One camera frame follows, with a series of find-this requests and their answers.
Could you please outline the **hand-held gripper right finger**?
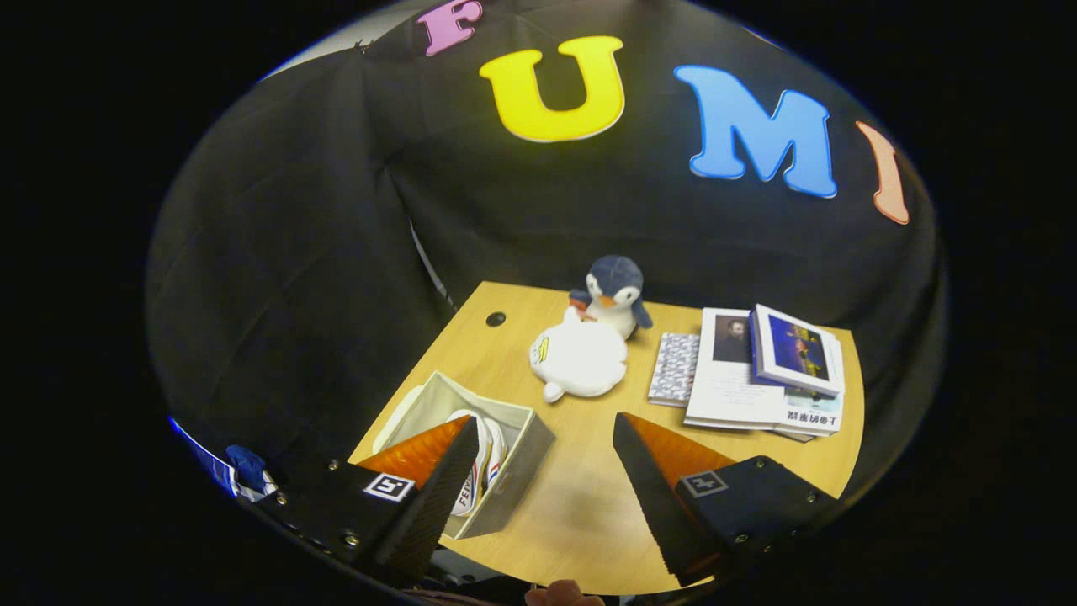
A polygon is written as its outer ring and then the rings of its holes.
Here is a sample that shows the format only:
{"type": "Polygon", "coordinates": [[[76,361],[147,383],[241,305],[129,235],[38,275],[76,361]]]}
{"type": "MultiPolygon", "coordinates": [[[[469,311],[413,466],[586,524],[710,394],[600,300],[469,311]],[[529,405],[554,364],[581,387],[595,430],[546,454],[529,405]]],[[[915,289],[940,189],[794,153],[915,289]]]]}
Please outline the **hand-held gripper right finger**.
{"type": "Polygon", "coordinates": [[[735,579],[819,532],[838,509],[829,492],[774,459],[732,460],[628,412],[615,417],[613,445],[682,587],[735,579]]]}

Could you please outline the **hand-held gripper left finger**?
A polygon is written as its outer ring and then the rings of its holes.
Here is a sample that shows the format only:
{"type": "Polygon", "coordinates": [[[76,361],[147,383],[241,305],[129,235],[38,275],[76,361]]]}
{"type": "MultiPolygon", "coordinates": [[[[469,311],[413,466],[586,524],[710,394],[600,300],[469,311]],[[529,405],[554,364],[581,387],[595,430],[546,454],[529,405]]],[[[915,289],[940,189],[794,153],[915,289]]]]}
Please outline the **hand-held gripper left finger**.
{"type": "Polygon", "coordinates": [[[360,461],[314,465],[255,505],[316,556],[388,584],[412,584],[478,454],[476,417],[458,417],[360,461]]]}

